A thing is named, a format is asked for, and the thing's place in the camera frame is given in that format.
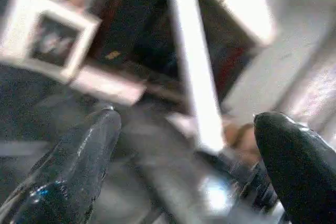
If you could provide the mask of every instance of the picture frame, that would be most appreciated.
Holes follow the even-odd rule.
[[[76,75],[100,19],[52,0],[30,0],[25,23],[25,30],[17,35],[20,61],[16,63],[66,83]]]
[[[0,59],[17,59],[16,34],[26,30],[24,13],[30,0],[0,0]]]

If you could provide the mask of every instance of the white picture frame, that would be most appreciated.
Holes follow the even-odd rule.
[[[57,66],[41,59],[32,58],[33,38],[35,38],[41,19],[48,18],[56,23],[78,31],[69,56],[63,66]],[[25,14],[25,29],[17,34],[20,43],[13,43],[17,48],[16,63],[25,69],[46,74],[60,82],[69,82],[77,73],[93,37],[100,24],[100,19],[87,13],[80,14],[76,8],[56,3],[52,0],[30,0],[30,8]]]
[[[25,30],[24,15],[29,8],[30,0],[9,0],[0,20],[0,59],[17,59],[16,34],[19,30]]]

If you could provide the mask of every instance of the red object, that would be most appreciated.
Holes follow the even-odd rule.
[[[236,64],[239,64],[239,57],[244,53],[243,48],[235,48],[232,54],[227,58],[222,66],[222,70],[215,80],[215,85],[217,91],[221,91],[226,83],[227,78],[230,77],[231,71],[234,69]]]

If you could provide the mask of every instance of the white wall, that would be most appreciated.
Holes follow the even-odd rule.
[[[288,8],[281,34],[252,61],[223,102],[239,123],[276,105],[332,29],[333,16],[331,7]]]

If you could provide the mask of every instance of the white pole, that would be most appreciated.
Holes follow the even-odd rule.
[[[198,0],[170,0],[170,8],[181,73],[196,120],[197,147],[218,153],[223,148],[222,122]]]

